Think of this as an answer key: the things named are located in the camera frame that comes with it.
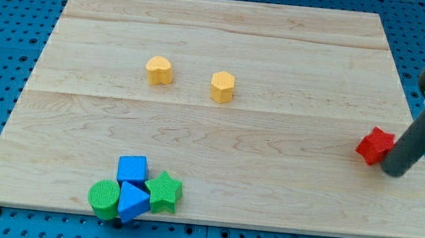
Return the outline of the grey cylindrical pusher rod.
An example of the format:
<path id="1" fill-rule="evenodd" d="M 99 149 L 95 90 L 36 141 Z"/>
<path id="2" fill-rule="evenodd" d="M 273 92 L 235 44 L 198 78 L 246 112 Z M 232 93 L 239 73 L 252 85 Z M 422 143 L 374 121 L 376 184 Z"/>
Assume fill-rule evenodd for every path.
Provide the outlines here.
<path id="1" fill-rule="evenodd" d="M 383 171 L 402 177 L 425 154 L 425 109 L 401 135 L 381 163 Z"/>

